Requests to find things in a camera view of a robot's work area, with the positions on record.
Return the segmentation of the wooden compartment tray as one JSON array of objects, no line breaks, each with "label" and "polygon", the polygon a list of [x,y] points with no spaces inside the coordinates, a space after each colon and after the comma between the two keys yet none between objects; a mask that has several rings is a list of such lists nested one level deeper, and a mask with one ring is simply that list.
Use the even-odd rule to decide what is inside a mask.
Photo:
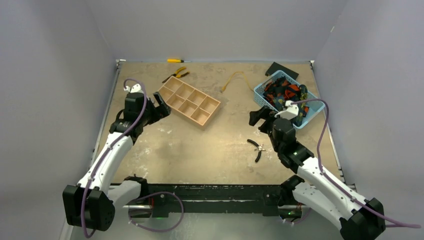
[{"label": "wooden compartment tray", "polygon": [[221,102],[190,84],[172,76],[158,92],[172,111],[199,128],[205,128]]}]

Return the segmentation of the light blue plastic basket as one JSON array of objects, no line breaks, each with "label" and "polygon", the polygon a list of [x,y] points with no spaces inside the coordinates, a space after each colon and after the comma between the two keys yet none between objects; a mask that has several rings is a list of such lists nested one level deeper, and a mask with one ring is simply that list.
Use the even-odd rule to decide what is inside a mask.
[{"label": "light blue plastic basket", "polygon": [[[275,80],[277,80],[278,78],[281,78],[281,77],[286,77],[286,79],[291,84],[296,84],[298,86],[302,85],[301,83],[297,82],[296,80],[291,78],[289,75],[287,75],[283,71],[281,71],[281,70],[276,71],[274,74],[270,75],[270,77],[265,82],[257,85],[253,89],[253,92],[254,92],[254,98],[253,99],[260,107],[266,106],[266,107],[270,108],[271,110],[273,110],[275,112],[279,112],[276,108],[274,108],[270,103],[268,103],[266,101],[266,99],[263,97],[263,93],[264,93],[265,86],[268,83],[274,82]],[[299,117],[295,117],[294,119],[292,119],[293,126],[296,129],[302,129],[319,112],[321,112],[325,108],[324,103],[322,103],[321,101],[317,101],[317,97],[314,94],[312,94],[310,91],[308,91],[307,99],[310,100],[310,102],[306,103],[306,106],[308,106],[307,114],[302,119],[300,119]]]}]

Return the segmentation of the blue floral tie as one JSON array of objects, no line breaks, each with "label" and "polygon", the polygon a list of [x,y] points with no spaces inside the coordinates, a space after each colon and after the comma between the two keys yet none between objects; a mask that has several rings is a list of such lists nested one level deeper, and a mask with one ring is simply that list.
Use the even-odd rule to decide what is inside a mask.
[{"label": "blue floral tie", "polygon": [[[298,91],[298,94],[297,94],[297,96],[298,96],[297,101],[307,100],[308,99],[308,88],[304,84],[301,84],[301,85],[298,86],[298,89],[299,89],[299,91]],[[305,102],[298,103],[297,106],[299,108],[298,117],[300,119],[302,119],[307,114],[309,107],[306,106]]]}]

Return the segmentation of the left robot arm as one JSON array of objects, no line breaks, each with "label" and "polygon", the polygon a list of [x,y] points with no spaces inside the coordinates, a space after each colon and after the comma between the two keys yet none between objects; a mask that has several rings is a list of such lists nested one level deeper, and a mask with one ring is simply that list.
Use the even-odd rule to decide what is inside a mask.
[{"label": "left robot arm", "polygon": [[118,203],[108,195],[121,161],[134,146],[144,127],[167,117],[171,108],[159,92],[154,103],[142,92],[128,93],[124,108],[111,124],[106,143],[88,172],[62,192],[66,222],[71,226],[106,231],[115,217]]}]

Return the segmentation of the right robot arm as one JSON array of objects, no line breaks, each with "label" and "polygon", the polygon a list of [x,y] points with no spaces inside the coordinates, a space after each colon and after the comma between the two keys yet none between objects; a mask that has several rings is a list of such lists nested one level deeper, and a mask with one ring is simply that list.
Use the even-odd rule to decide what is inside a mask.
[{"label": "right robot arm", "polygon": [[249,125],[260,119],[258,130],[270,138],[281,163],[294,175],[281,184],[280,199],[305,204],[330,221],[345,240],[374,240],[386,230],[384,207],[349,188],[320,166],[313,153],[296,139],[290,120],[263,106],[249,113]]}]

